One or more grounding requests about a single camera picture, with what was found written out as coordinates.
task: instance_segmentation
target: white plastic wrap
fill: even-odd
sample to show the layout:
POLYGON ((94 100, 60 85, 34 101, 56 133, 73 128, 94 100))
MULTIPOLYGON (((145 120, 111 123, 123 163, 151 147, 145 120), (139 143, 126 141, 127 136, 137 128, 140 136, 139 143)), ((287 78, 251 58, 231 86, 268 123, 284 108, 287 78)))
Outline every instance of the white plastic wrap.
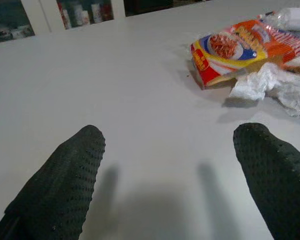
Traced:
POLYGON ((273 63, 264 64, 259 72, 238 77, 229 97, 257 101, 266 95, 278 99, 290 116, 300 115, 300 75, 273 63))

